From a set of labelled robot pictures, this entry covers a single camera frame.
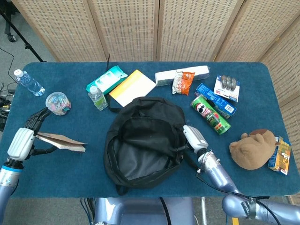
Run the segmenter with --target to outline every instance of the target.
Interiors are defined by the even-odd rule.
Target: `blue box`
[[[225,119],[234,115],[236,111],[236,108],[233,105],[222,99],[219,95],[214,94],[214,92],[203,83],[197,87],[195,94],[197,96],[203,95],[207,99],[208,103]]]

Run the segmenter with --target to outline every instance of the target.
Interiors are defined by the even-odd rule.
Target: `water bottle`
[[[98,87],[90,87],[89,97],[92,99],[98,110],[103,110],[107,107],[107,101],[104,97],[104,94]]]
[[[20,69],[14,72],[16,80],[31,91],[35,96],[41,96],[45,92],[43,88],[35,79],[33,79],[26,71]]]

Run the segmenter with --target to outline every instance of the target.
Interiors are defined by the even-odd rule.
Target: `yellow notepad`
[[[133,99],[146,96],[155,86],[152,80],[136,70],[109,95],[124,107]]]

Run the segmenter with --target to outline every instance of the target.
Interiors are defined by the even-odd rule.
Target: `orange snack bag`
[[[195,73],[190,72],[176,72],[172,86],[172,94],[179,93],[188,95],[194,75]]]

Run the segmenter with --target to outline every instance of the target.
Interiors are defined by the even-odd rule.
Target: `blue felt surface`
[[[155,72],[208,65],[210,77],[193,82],[189,96],[172,95],[171,85],[156,87],[149,96],[163,97],[182,107],[187,124],[201,131],[241,192],[247,195],[290,195],[299,191],[300,178],[293,155],[289,173],[284,176],[266,165],[253,171],[242,169],[231,159],[228,149],[229,143],[238,140],[242,133],[258,128],[267,128],[275,135],[287,138],[265,65],[244,62],[111,62],[110,68],[115,65],[119,65],[128,75],[139,69],[152,80]],[[14,197],[118,196],[103,166],[106,132],[116,114],[108,109],[98,111],[85,90],[88,83],[105,72],[105,68],[106,63],[100,62],[31,63],[25,67],[24,70],[45,87],[45,94],[36,97],[23,86],[18,86],[0,144],[0,160],[6,159],[6,152],[18,128],[24,125],[30,115],[43,108],[47,96],[55,91],[66,94],[72,103],[72,109],[65,116],[51,114],[40,131],[65,135],[88,144],[85,153],[57,150],[25,161],[25,169]],[[237,112],[228,119],[231,128],[223,135],[218,135],[189,105],[201,82],[213,89],[217,74],[236,77],[241,83],[239,102],[232,102],[237,107]],[[35,143],[38,148],[49,147],[38,140]],[[157,187],[131,190],[127,194],[150,197],[209,195],[220,193],[196,179],[195,173],[185,162],[174,175]]]

